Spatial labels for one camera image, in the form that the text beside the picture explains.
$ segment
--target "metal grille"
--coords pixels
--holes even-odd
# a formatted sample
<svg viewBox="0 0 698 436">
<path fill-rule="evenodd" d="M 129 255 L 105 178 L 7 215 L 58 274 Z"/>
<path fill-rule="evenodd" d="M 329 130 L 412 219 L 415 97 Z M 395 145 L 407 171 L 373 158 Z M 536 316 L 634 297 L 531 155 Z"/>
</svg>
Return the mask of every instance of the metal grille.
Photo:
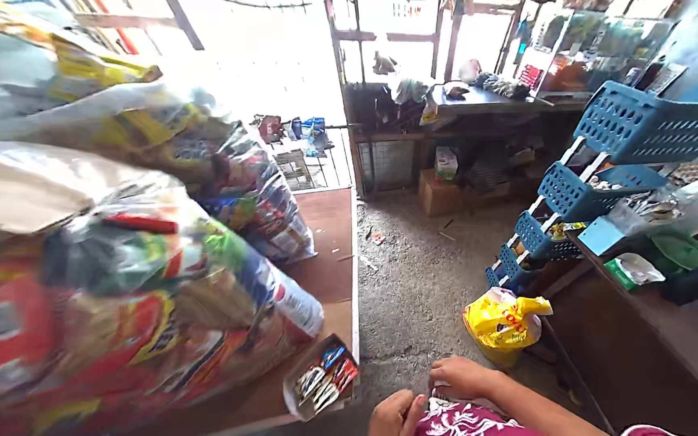
<svg viewBox="0 0 698 436">
<path fill-rule="evenodd" d="M 411 185 L 412 141 L 360 144 L 360 158 L 366 191 L 384 191 Z"/>
</svg>

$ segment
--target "yellow plastic bag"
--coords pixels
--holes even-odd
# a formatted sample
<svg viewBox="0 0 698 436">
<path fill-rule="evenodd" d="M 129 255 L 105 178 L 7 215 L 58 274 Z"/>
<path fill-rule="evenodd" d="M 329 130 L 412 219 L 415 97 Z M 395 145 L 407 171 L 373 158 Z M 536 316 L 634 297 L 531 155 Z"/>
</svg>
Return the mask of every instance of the yellow plastic bag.
<svg viewBox="0 0 698 436">
<path fill-rule="evenodd" d="M 468 332 L 499 368 L 510 368 L 524 347 L 540 339 L 540 318 L 551 315 L 545 298 L 517 298 L 507 289 L 492 287 L 462 310 Z"/>
</svg>

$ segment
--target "small cardboard box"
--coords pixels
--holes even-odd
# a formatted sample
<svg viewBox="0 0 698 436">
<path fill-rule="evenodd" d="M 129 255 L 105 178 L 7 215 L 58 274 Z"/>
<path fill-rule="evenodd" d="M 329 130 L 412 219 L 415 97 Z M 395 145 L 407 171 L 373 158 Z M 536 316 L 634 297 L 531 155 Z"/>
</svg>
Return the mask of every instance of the small cardboard box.
<svg viewBox="0 0 698 436">
<path fill-rule="evenodd" d="M 357 361 L 354 360 L 354 357 L 351 355 L 349 348 L 334 333 L 326 337 L 322 341 L 317 342 L 314 346 L 307 350 L 303 357 L 298 361 L 298 363 L 296 363 L 292 371 L 290 371 L 286 375 L 282 387 L 287 409 L 293 416 L 297 417 L 301 421 L 310 420 L 311 418 L 316 416 L 316 412 L 314 410 L 314 403 L 311 400 L 307 400 L 303 404 L 298 404 L 298 390 L 296 388 L 298 384 L 298 379 L 300 379 L 301 375 L 303 375 L 314 362 L 318 361 L 321 358 L 322 353 L 325 350 L 327 350 L 331 345 L 343 345 L 344 352 L 341 354 L 341 357 L 347 358 L 352 363 L 354 363 L 354 367 L 357 368 L 358 371 L 360 369 L 360 365 L 358 365 Z M 341 401 L 351 398 L 352 386 L 359 379 L 360 374 L 357 373 L 357 375 L 354 376 L 354 379 L 349 382 L 347 387 L 338 396 L 338 400 L 336 400 L 333 404 L 337 404 Z"/>
<path fill-rule="evenodd" d="M 465 206 L 460 188 L 451 182 L 435 180 L 434 168 L 419 173 L 419 200 L 429 217 L 457 213 Z"/>
</svg>

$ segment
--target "blue plastic basket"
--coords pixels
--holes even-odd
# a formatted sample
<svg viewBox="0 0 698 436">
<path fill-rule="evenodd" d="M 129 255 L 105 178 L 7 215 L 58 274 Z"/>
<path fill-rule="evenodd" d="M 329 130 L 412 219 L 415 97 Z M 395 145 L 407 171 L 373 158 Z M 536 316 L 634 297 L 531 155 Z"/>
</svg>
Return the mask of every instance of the blue plastic basket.
<svg viewBox="0 0 698 436">
<path fill-rule="evenodd" d="M 622 189 L 592 189 L 570 168 L 557 161 L 551 165 L 538 187 L 538 194 L 559 213 L 566 223 L 592 221 L 608 213 L 616 202 L 627 196 L 644 193 L 666 184 L 667 179 L 645 165 L 621 165 L 596 173 L 599 180 L 621 184 Z"/>
<path fill-rule="evenodd" d="M 575 136 L 614 164 L 688 162 L 698 156 L 698 103 L 659 99 L 605 82 L 583 111 Z"/>
<path fill-rule="evenodd" d="M 486 281 L 489 282 L 490 288 L 492 286 L 499 287 L 499 279 L 497 278 L 497 274 L 494 273 L 494 270 L 492 270 L 492 267 L 486 269 Z"/>
<path fill-rule="evenodd" d="M 499 260 L 508 279 L 514 283 L 526 283 L 529 272 L 516 263 L 516 254 L 505 243 L 499 250 Z"/>
<path fill-rule="evenodd" d="M 552 241 L 540 228 L 538 220 L 526 210 L 519 216 L 513 231 L 519 235 L 524 248 L 527 248 L 530 256 L 535 259 L 576 258 L 581 253 L 569 240 Z"/>
</svg>

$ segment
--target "cloth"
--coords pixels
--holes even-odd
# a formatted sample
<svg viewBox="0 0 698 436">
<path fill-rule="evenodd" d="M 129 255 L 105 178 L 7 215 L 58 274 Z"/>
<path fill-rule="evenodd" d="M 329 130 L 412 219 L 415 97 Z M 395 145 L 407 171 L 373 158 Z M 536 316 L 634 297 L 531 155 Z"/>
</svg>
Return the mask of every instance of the cloth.
<svg viewBox="0 0 698 436">
<path fill-rule="evenodd" d="M 629 427 L 621 436 L 674 436 L 672 433 L 662 430 L 652 425 L 633 425 Z"/>
<path fill-rule="evenodd" d="M 486 407 L 470 402 L 430 398 L 428 412 L 416 426 L 414 436 L 537 436 L 514 420 L 505 421 Z"/>
</svg>

